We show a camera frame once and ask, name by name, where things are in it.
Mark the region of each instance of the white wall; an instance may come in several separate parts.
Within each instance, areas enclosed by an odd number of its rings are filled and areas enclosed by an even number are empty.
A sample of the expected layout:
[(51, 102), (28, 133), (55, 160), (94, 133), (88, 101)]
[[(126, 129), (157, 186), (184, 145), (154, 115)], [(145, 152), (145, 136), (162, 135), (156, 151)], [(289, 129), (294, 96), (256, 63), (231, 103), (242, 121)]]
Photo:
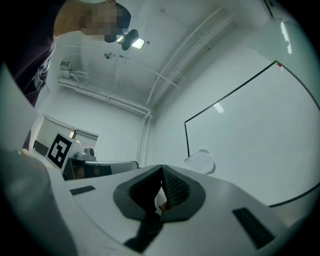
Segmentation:
[(62, 88), (44, 114), (66, 125), (97, 134), (98, 161), (135, 161), (139, 143), (140, 115), (105, 101)]
[[(202, 57), (180, 83), (182, 91), (173, 90), (153, 112), (147, 150), (147, 164), (168, 164), (187, 168), (188, 157), (184, 122), (218, 101), (252, 76), (277, 60), (289, 68), (320, 102), (319, 60), (301, 28), (287, 24), (292, 46), (282, 34), (278, 20), (268, 21), (258, 31), (237, 28)], [(306, 217), (319, 194), (272, 208), (292, 225)]]
[(235, 29), (186, 74), (189, 81), (173, 90), (153, 113), (147, 164), (186, 168), (184, 122), (216, 102), (270, 64), (246, 47), (250, 30)]
[(38, 112), (39, 116), (31, 128), (31, 136), (29, 142), (29, 150), (33, 148), (34, 142), (40, 131), (42, 122), (44, 120), (43, 113), (46, 112), (48, 106), (52, 104), (52, 100), (55, 99), (56, 95), (59, 93), (61, 87), (58, 85), (57, 78), (60, 76), (60, 63), (63, 59), (71, 61), (72, 67), (75, 69), (81, 68), (80, 48), (70, 48), (67, 45), (80, 45), (82, 41), (81, 32), (72, 32), (62, 35), (56, 41), (55, 50), (50, 59), (50, 66), (48, 70), (48, 75), (46, 78), (46, 87), (44, 87), (38, 96), (34, 108)]

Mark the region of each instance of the black pad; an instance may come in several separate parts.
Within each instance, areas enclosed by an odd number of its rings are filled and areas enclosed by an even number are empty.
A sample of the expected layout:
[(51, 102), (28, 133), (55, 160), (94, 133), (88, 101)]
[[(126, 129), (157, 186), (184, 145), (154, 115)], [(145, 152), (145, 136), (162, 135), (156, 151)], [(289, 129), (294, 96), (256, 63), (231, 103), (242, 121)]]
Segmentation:
[(142, 221), (146, 214), (156, 211), (155, 197), (160, 187), (167, 198), (168, 208), (161, 216), (162, 223), (188, 220), (205, 202), (205, 190), (197, 181), (167, 165), (157, 165), (120, 184), (113, 199), (124, 216)]

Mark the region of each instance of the ceiling lamp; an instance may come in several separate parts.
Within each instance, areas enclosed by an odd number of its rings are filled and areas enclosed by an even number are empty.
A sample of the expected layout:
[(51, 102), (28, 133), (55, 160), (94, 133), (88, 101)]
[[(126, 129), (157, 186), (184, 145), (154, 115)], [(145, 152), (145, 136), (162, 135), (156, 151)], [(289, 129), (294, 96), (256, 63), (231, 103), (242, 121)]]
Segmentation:
[(145, 44), (145, 40), (139, 38), (139, 34), (136, 29), (131, 30), (129, 33), (126, 31), (124, 35), (117, 40), (117, 42), (122, 45), (122, 49), (125, 51), (131, 46), (140, 50)]

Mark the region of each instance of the ceiling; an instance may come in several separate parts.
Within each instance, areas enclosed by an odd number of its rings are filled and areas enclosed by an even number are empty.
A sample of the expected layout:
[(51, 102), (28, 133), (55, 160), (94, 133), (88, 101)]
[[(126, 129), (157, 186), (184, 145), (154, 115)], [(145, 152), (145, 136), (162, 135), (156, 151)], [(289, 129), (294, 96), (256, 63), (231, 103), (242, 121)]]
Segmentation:
[[(186, 71), (234, 27), (256, 28), (268, 19), (256, 0), (117, 0), (131, 13), (129, 31), (145, 40), (142, 49), (123, 51), (117, 43), (79, 36), (67, 45), (72, 67), (88, 73), (92, 91), (145, 105), (159, 104)], [(105, 52), (115, 56), (105, 58)]]

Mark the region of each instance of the person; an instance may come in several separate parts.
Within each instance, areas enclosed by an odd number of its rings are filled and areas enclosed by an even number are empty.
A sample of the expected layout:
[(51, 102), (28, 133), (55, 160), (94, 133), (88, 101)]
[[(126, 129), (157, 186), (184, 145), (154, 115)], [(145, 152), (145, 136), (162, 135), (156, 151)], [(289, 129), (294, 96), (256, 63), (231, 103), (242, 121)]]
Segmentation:
[[(12, 17), (4, 26), (4, 62), (16, 84), (34, 107), (47, 82), (56, 40), (67, 33), (112, 43), (129, 27), (131, 15), (115, 0), (86, 3), (80, 0), (19, 1), (11, 3)], [(23, 145), (29, 148), (28, 137)]]

